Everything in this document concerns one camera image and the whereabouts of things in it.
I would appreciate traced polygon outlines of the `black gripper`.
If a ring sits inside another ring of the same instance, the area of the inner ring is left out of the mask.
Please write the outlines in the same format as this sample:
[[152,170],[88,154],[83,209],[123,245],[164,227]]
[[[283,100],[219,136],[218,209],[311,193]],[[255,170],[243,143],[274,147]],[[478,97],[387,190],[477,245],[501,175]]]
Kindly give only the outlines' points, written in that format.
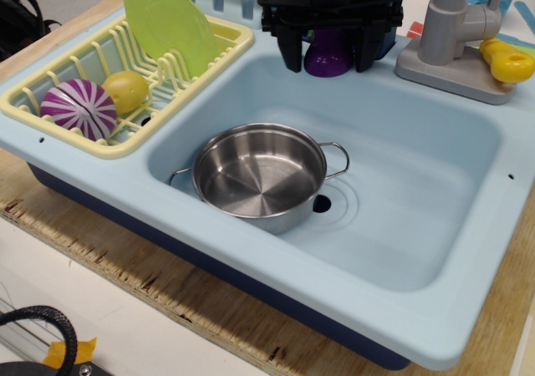
[[287,69],[302,70],[303,41],[316,29],[355,29],[355,69],[362,73],[395,44],[404,0],[257,0],[262,29],[277,39]]

